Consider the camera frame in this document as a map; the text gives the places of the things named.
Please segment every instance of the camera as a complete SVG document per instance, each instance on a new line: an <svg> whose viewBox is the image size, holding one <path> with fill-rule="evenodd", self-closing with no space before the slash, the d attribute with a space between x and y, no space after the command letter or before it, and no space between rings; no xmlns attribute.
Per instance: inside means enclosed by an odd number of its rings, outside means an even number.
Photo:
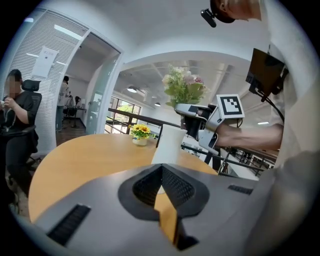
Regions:
<svg viewBox="0 0 320 256"><path fill-rule="evenodd" d="M209 23L212 28L215 28L217 26L217 23L214 19L215 16L211 11L209 11L209 9L201 10L201 16L205 19L206 22Z"/></svg>

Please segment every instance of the glass door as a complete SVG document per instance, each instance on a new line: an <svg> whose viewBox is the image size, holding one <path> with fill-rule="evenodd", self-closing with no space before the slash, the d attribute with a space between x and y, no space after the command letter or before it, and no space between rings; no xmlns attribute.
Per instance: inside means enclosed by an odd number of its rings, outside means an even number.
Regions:
<svg viewBox="0 0 320 256"><path fill-rule="evenodd" d="M98 115L101 105L101 100L105 91L105 88L109 82L110 74L114 70L116 61L119 57L119 53L113 58L107 59L100 69L98 77L96 79L94 89L92 91L91 99L87 109L88 118L86 120L85 133L87 135L97 133Z"/></svg>

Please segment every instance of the wooden table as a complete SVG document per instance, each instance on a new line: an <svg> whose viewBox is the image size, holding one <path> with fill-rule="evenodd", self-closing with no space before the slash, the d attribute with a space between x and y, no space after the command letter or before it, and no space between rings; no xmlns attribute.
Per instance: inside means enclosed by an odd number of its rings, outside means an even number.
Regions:
<svg viewBox="0 0 320 256"><path fill-rule="evenodd" d="M31 222L49 206L81 185L98 177L151 164L156 151L156 140L147 146L132 143L126 134L94 134L69 140L50 152L37 168L29 191ZM181 150L178 164L209 174L217 174L199 158ZM155 201L160 212L160 225L173 241L177 212L166 194Z"/></svg>

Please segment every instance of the window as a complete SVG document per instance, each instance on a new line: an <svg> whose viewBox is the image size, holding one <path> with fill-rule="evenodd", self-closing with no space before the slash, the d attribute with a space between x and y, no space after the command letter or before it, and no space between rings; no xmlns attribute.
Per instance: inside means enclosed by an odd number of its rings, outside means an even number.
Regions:
<svg viewBox="0 0 320 256"><path fill-rule="evenodd" d="M115 98L112 97L109 103L109 108L111 109L116 109L116 110L120 110L120 111L124 111L124 112L129 112L129 113L133 113L136 115L140 114L140 110L141 107L135 104L132 104L130 102L127 102L125 100L119 99L119 98ZM110 125L112 125L114 128L117 128L118 130L121 130L123 133L127 132L127 126L126 125L121 125L121 123L117 123L116 121L112 120L112 119L118 120L122 123L128 123L129 122L129 116L125 116L123 114L118 114L118 113L114 113L109 111L108 115L106 117L106 121L110 123ZM135 125L137 123L137 119L133 118L132 119L132 124ZM109 127L108 129L106 128L106 130L109 133L112 134L119 134L120 132L118 130L113 129L112 127L110 127L109 125L105 125L105 127Z"/></svg>

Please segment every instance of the black pants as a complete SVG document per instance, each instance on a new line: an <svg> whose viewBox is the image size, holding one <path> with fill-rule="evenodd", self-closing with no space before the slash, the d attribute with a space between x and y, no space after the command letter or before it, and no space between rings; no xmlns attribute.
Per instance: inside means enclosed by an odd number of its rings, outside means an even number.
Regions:
<svg viewBox="0 0 320 256"><path fill-rule="evenodd" d="M32 148L32 140L29 135L0 136L0 172L3 175L5 197L8 203L13 201L14 194L6 183L6 168L25 195L27 197L29 195L32 176L26 167L26 162L32 153Z"/></svg>

